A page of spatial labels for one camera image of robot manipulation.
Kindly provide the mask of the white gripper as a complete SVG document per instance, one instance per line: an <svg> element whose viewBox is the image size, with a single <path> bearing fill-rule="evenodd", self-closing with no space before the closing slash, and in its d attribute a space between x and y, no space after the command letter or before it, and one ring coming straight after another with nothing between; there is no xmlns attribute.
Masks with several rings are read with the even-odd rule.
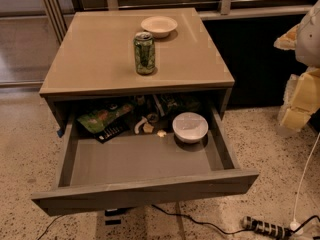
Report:
<svg viewBox="0 0 320 240"><path fill-rule="evenodd" d="M276 39L274 47L295 50L297 61L310 67L320 67L320 0L299 25ZM279 125L299 132L320 109L320 69L308 68L300 76L291 74L283 101L279 111Z"/></svg>

